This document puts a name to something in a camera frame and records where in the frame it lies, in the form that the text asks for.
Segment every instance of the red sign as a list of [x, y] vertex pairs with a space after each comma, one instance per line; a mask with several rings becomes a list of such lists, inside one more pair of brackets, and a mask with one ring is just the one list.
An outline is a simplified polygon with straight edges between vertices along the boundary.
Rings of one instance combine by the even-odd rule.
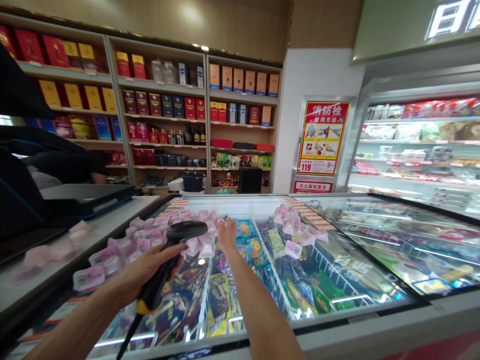
[[298, 175], [335, 175], [349, 108], [348, 101], [307, 101]]
[[332, 184], [330, 182], [311, 182], [311, 181], [295, 181], [293, 193], [331, 193]]

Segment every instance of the person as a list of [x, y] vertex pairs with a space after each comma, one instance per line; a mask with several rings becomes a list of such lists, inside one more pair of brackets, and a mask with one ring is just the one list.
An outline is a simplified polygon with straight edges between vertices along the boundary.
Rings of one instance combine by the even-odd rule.
[[[218, 230], [218, 243], [230, 265], [252, 359], [304, 359], [287, 319], [239, 253], [236, 236], [237, 222], [229, 218]], [[142, 285], [161, 264], [180, 254], [187, 246], [178, 244], [165, 250], [163, 247], [164, 245], [159, 245], [143, 253], [96, 290], [33, 348], [24, 360], [86, 359], [115, 315], [137, 299]], [[182, 268], [182, 261], [180, 256], [170, 278]]]
[[107, 168], [94, 151], [76, 153], [46, 151], [24, 157], [37, 188], [46, 189], [62, 184], [108, 184]]

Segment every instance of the wooden shelf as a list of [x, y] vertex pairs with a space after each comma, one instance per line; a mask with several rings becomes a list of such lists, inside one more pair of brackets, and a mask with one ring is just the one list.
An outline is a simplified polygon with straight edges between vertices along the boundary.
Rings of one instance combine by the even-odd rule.
[[162, 147], [188, 148], [188, 149], [206, 149], [207, 148], [205, 145], [173, 145], [173, 144], [156, 144], [151, 142], [137, 142], [137, 141], [130, 141], [129, 144], [135, 145], [135, 146], [148, 146], [148, 147], [156, 147], [156, 148], [162, 148]]
[[52, 111], [60, 112], [60, 113], [118, 116], [118, 114], [116, 112], [101, 111], [101, 110], [88, 110], [88, 109], [75, 109], [73, 107], [51, 107], [50, 109]]
[[185, 119], [181, 117], [167, 117], [167, 116], [155, 116], [155, 115], [141, 115], [141, 114], [130, 114], [124, 113], [123, 116], [131, 117], [134, 119], [150, 119], [150, 120], [158, 120], [158, 121], [172, 121], [172, 122], [179, 122], [179, 123], [199, 123], [205, 124], [205, 120], [197, 120], [197, 119]]
[[252, 129], [252, 130], [275, 130], [275, 126], [247, 125], [247, 124], [237, 124], [234, 122], [211, 121], [210, 124], [215, 126], [230, 126], [232, 128], [239, 127], [242, 129]]

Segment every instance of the liquor bottle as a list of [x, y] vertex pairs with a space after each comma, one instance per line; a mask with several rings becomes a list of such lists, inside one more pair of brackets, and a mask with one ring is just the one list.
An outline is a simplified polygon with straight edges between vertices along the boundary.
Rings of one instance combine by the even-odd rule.
[[195, 145], [200, 145], [201, 140], [200, 140], [200, 131], [199, 131], [198, 127], [195, 127], [195, 134], [194, 134], [193, 138], [194, 138], [194, 144]]
[[187, 125], [185, 129], [185, 145], [192, 145], [192, 130], [190, 130], [190, 125]]
[[207, 135], [205, 134], [205, 127], [201, 128], [200, 143], [203, 146], [207, 145]]

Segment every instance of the refrigerated display case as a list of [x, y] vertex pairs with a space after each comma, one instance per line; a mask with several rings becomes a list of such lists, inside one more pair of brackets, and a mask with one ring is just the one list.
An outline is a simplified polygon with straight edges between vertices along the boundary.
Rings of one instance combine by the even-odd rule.
[[480, 66], [372, 79], [360, 92], [343, 190], [480, 218]]
[[[236, 219], [237, 248], [308, 357], [379, 359], [478, 329], [478, 221], [423, 206], [371, 194], [204, 195], [171, 198], [140, 217]], [[443, 236], [455, 232], [465, 237]], [[159, 309], [140, 324], [126, 359], [249, 356], [232, 274], [214, 228], [209, 236], [214, 255], [185, 259]], [[94, 290], [74, 291], [70, 281], [38, 304], [7, 359], [21, 359]], [[134, 305], [115, 317], [89, 359], [114, 358]], [[431, 328], [419, 336], [425, 326]]]

